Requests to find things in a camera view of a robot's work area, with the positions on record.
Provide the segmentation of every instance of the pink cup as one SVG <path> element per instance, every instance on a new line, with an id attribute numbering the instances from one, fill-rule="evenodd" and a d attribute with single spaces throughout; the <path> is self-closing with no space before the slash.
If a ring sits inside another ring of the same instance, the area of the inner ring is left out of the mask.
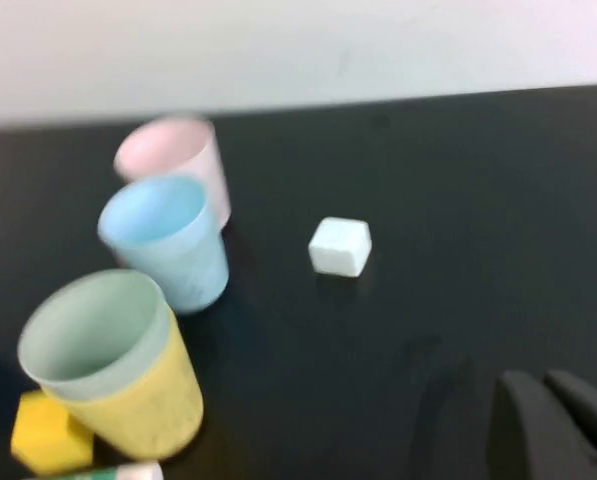
<path id="1" fill-rule="evenodd" d="M 116 152 L 114 168 L 127 182 L 162 173 L 202 182 L 220 227 L 231 214 L 214 127 L 209 121 L 165 117 L 134 130 Z"/>

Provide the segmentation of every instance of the plastic cup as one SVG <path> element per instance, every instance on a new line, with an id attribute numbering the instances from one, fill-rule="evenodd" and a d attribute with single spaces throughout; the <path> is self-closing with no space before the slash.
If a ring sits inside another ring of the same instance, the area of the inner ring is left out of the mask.
<path id="1" fill-rule="evenodd" d="M 23 370 L 83 424 L 136 459 L 194 437 L 202 394 L 173 313 L 148 276 L 106 270 L 50 296 L 18 344 Z"/>
<path id="2" fill-rule="evenodd" d="M 127 182 L 163 173 L 190 175 L 207 189 L 220 228 L 229 220 L 227 183 L 209 121 L 165 117 L 149 122 L 122 142 L 114 167 Z"/>
<path id="3" fill-rule="evenodd" d="M 153 278 L 178 312 L 208 307 L 227 285 L 222 237 L 202 185 L 191 177 L 125 186 L 100 214 L 98 235 L 117 258 Z"/>

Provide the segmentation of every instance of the yellow cube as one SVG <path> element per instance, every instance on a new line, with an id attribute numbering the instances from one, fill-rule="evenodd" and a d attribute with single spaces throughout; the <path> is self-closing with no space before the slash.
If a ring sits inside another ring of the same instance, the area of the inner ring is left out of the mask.
<path id="1" fill-rule="evenodd" d="M 94 435 L 42 391 L 20 397 L 11 453 L 37 475 L 91 465 Z"/>

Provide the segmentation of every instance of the green cup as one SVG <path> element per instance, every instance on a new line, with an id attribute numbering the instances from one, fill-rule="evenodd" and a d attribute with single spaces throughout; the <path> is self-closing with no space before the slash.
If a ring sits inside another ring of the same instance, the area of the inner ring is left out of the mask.
<path id="1" fill-rule="evenodd" d="M 18 358 L 27 375 L 61 399 L 108 397 L 156 362 L 171 315 L 162 290 L 147 275 L 97 272 L 38 307 L 21 334 Z"/>

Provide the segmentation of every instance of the blue cup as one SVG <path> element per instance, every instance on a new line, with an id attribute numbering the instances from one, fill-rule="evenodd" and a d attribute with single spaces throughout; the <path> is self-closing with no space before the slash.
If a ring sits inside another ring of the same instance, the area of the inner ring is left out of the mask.
<path id="1" fill-rule="evenodd" d="M 146 273 L 180 313 L 211 305 L 229 268 L 214 212 L 191 177 L 159 175 L 117 192 L 100 214 L 98 236 L 127 266 Z"/>

